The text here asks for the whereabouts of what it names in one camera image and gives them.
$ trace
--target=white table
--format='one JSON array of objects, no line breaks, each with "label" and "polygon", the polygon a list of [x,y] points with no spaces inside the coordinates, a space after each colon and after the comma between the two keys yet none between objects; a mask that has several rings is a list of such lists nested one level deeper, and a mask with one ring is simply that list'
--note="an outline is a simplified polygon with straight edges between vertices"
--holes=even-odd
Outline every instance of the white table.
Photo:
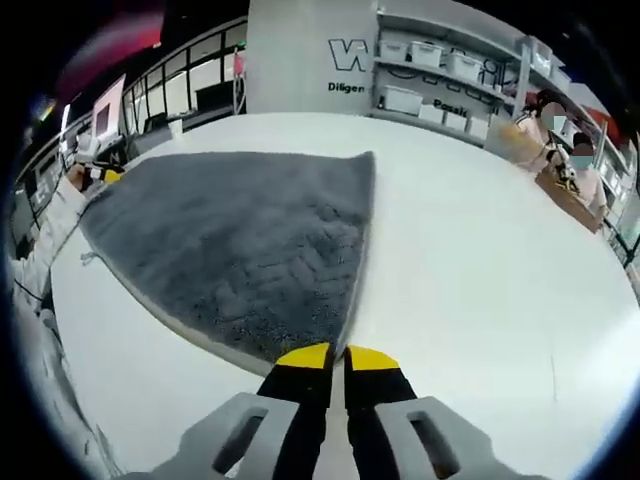
[{"label": "white table", "polygon": [[[521,473],[569,478],[591,458],[640,371],[640,310],[606,242],[529,177],[433,132],[331,114],[231,117],[140,161],[213,150],[374,151],[350,343],[395,357],[419,396],[488,434],[496,458]],[[76,230],[53,266],[60,333],[84,409],[126,468],[148,471],[261,379],[166,329],[99,259],[82,265],[89,251]]]}]

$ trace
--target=woman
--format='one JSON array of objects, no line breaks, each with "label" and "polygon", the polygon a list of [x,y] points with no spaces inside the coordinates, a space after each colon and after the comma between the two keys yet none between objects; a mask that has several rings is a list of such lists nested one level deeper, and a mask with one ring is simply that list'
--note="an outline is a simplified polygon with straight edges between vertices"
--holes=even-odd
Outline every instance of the woman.
[{"label": "woman", "polygon": [[559,130],[565,120],[560,96],[551,90],[538,92],[535,105],[525,107],[514,122],[516,128],[505,132],[506,139],[516,147],[514,163],[534,176],[545,167],[560,164],[562,156],[550,130]]},{"label": "woman", "polygon": [[578,198],[592,213],[598,228],[602,226],[607,213],[607,196],[602,178],[593,167],[594,147],[589,136],[577,132],[573,136],[571,164],[575,169],[575,182],[579,189]]},{"label": "woman", "polygon": [[74,165],[60,182],[47,206],[33,250],[22,259],[10,259],[10,296],[22,351],[23,366],[32,394],[77,461],[92,478],[112,478],[120,471],[97,427],[82,413],[69,379],[62,344],[55,332],[53,312],[42,308],[50,268],[58,251],[75,228],[87,199],[82,190],[85,169]]}]

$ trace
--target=shelf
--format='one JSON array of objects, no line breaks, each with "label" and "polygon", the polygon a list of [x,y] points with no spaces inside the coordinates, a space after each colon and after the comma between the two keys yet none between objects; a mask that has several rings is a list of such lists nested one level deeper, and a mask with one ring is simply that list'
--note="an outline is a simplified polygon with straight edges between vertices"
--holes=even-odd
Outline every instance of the shelf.
[{"label": "shelf", "polygon": [[474,82],[473,80],[469,80],[467,78],[459,77],[457,75],[454,75],[452,73],[447,72],[446,70],[444,70],[442,68],[436,68],[436,67],[432,67],[430,65],[419,65],[419,64],[416,64],[416,63],[412,63],[412,62],[398,62],[398,61],[394,61],[394,60],[387,60],[387,59],[380,58],[380,57],[375,57],[373,60],[374,60],[376,65],[382,65],[382,66],[385,66],[385,67],[404,68],[406,70],[412,70],[414,72],[426,73],[426,74],[429,74],[429,75],[434,75],[434,76],[446,78],[446,79],[454,81],[456,83],[460,83],[462,85],[466,85],[466,86],[468,86],[470,88],[473,88],[474,90],[477,90],[478,92],[482,92],[485,95],[488,95],[488,96],[491,96],[493,98],[496,98],[496,99],[500,100],[502,103],[504,103],[506,105],[515,105],[515,99],[513,99],[511,97],[507,97],[503,93],[497,92],[496,90],[494,90],[491,87],[488,87],[487,85],[483,85],[481,83]]},{"label": "shelf", "polygon": [[607,180],[605,176],[602,174],[600,174],[600,178],[602,179],[602,184],[607,188],[607,190],[611,192],[614,198],[618,198],[618,195],[616,194],[616,191],[613,189],[613,187],[609,183],[609,180]]},{"label": "shelf", "polygon": [[[392,13],[378,12],[378,25],[384,29],[401,30],[405,32],[413,32],[419,35],[433,37],[447,41],[452,44],[458,44],[463,47],[468,47],[470,50],[474,50],[478,53],[484,54],[494,60],[510,62],[515,61],[520,63],[522,56],[516,52],[515,45],[513,50],[500,45],[492,40],[486,39],[480,35],[472,33],[464,28],[452,26],[444,22],[437,20],[429,20],[425,18],[407,17],[404,15],[396,15]],[[415,65],[409,64],[408,68],[415,69]],[[529,69],[529,81],[540,88],[549,88],[563,96],[566,102],[567,110],[573,112],[577,117],[585,120],[593,128],[593,134],[602,135],[602,129],[600,125],[589,115],[582,105],[574,101],[567,92],[564,92],[558,86],[553,83],[550,78],[545,77],[533,68]],[[630,169],[627,165],[625,158],[620,151],[613,145],[607,135],[605,135],[605,147],[611,150],[615,161],[620,165],[624,172],[629,175]]]},{"label": "shelf", "polygon": [[413,115],[409,115],[407,113],[392,112],[390,110],[382,110],[379,108],[374,108],[369,113],[369,116],[380,119],[380,120],[389,120],[391,122],[398,122],[398,123],[403,123],[405,125],[410,125],[412,127],[431,130],[433,132],[446,135],[448,137],[453,137],[462,142],[470,143],[472,145],[475,145],[476,147],[482,148],[484,146],[483,139],[474,137],[470,133],[462,132],[460,130],[456,130],[455,128],[447,127],[446,125],[442,125],[441,123],[436,123],[430,120],[424,120],[422,118],[414,117]]},{"label": "shelf", "polygon": [[491,40],[459,27],[454,27],[436,20],[406,17],[391,13],[378,12],[378,24],[390,30],[402,30],[445,40],[453,44],[466,45],[470,49],[500,61],[520,61],[515,50],[499,45]]}]

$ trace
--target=white wall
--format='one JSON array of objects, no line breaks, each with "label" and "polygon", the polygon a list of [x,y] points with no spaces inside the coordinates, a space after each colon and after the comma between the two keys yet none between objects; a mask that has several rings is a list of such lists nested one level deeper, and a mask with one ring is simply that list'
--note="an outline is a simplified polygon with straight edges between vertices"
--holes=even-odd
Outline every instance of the white wall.
[{"label": "white wall", "polygon": [[[380,6],[389,13],[460,26],[508,48],[523,35],[450,0],[382,0]],[[375,0],[252,0],[247,30],[249,113],[365,113],[371,106],[377,8]],[[347,54],[345,46],[351,47]],[[329,91],[329,82],[363,86],[365,91]]]},{"label": "white wall", "polygon": [[569,86],[569,95],[581,105],[609,113],[598,97],[584,83],[572,83]]}]

